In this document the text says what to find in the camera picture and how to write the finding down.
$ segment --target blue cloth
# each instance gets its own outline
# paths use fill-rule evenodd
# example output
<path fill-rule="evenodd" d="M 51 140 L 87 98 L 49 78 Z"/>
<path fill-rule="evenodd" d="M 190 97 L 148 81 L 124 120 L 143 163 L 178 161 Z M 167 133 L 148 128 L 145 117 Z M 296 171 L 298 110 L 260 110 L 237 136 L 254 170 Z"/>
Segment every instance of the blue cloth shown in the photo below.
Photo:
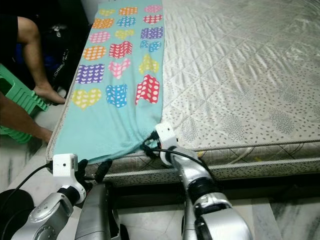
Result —
<path fill-rule="evenodd" d="M 117 0 L 99 5 L 54 154 L 77 154 L 79 160 L 88 159 L 90 164 L 119 158 L 139 148 L 161 121 L 161 5 L 161 0 Z"/>

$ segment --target mattress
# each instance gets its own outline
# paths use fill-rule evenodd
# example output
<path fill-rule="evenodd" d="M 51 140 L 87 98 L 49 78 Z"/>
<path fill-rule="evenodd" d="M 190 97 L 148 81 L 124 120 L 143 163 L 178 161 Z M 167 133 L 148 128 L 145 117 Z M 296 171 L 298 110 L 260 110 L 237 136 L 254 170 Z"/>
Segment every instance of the mattress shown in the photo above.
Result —
<path fill-rule="evenodd" d="M 218 179 L 319 172 L 320 2 L 162 4 L 162 121 L 172 124 L 179 144 L 197 151 Z M 89 165 L 86 175 L 98 166 Z M 174 169 L 141 151 L 113 160 L 106 179 L 116 186 L 178 180 Z"/>

